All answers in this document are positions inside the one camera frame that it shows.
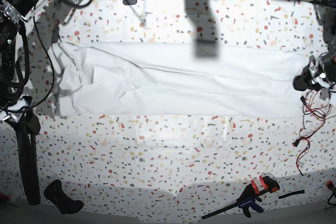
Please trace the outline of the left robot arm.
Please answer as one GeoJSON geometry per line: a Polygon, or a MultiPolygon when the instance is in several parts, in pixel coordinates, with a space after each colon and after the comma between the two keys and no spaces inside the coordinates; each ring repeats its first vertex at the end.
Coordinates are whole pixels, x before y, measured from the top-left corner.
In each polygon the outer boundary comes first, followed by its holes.
{"type": "Polygon", "coordinates": [[[335,87],[335,2],[329,6],[315,4],[318,24],[323,28],[327,51],[311,56],[302,73],[293,80],[298,91],[329,89],[335,87]]]}

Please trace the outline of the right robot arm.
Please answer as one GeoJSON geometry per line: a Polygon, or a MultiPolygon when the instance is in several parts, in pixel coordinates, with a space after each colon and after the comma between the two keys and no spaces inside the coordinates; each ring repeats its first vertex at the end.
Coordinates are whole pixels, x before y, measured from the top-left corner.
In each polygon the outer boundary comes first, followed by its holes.
{"type": "MultiPolygon", "coordinates": [[[[47,94],[35,104],[24,89],[30,80],[30,51],[26,23],[36,25],[36,12],[49,0],[1,0],[1,121],[8,123],[19,136],[36,136],[40,131],[34,108],[47,100],[55,89],[56,72],[51,66],[52,83],[47,94]]],[[[72,9],[86,3],[59,0],[72,9]]]]}

